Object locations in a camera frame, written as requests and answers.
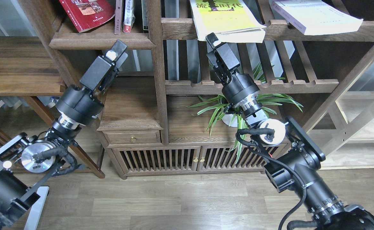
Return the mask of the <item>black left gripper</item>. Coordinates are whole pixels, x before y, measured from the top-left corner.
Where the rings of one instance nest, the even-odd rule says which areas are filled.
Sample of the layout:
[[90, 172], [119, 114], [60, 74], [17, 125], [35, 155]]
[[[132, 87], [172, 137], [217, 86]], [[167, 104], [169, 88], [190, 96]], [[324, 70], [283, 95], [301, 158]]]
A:
[[96, 90], [104, 93], [118, 74], [118, 69], [126, 61], [127, 45], [117, 40], [106, 56], [98, 56], [80, 79], [82, 87], [70, 85], [61, 96], [56, 108], [61, 116], [87, 126], [104, 108], [104, 104], [94, 95]]

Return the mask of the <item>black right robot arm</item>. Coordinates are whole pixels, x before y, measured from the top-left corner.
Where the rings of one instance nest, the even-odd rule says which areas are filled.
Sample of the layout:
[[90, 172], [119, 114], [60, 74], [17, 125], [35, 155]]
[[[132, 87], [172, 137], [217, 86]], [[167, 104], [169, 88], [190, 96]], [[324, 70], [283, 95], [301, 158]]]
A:
[[236, 132], [236, 139], [264, 158], [264, 170], [278, 192], [294, 191], [300, 201], [281, 220], [305, 205], [311, 221], [290, 221], [288, 230], [374, 230], [374, 216], [358, 204], [344, 205], [326, 185], [317, 170], [325, 160], [324, 153], [292, 118], [285, 122], [267, 118], [258, 102], [259, 88], [248, 74], [238, 71], [240, 62], [230, 46], [214, 33], [206, 36], [212, 47], [209, 61], [222, 82], [222, 93], [228, 101], [228, 113], [242, 116], [246, 128]]

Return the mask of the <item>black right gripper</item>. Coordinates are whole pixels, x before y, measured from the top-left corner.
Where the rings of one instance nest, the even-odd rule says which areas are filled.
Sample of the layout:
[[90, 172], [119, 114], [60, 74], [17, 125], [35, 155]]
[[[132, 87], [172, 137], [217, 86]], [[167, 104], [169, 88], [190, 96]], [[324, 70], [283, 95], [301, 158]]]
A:
[[206, 35], [212, 48], [207, 57], [223, 86], [222, 93], [234, 108], [260, 109], [257, 102], [259, 88], [249, 74], [238, 70], [240, 62], [227, 43], [222, 43], [215, 33]]

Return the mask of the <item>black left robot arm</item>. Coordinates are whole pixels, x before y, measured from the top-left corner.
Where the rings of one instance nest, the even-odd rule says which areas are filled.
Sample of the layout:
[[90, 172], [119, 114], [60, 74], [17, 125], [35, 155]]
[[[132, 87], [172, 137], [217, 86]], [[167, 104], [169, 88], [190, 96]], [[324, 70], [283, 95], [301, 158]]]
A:
[[0, 147], [0, 230], [15, 224], [41, 198], [38, 189], [48, 179], [84, 168], [68, 147], [77, 144], [75, 138], [82, 127], [91, 125], [104, 109], [98, 95], [118, 76], [128, 57], [126, 49], [117, 40], [93, 61], [80, 79], [80, 87], [67, 88], [56, 103], [60, 116], [44, 137], [27, 137], [22, 132]]

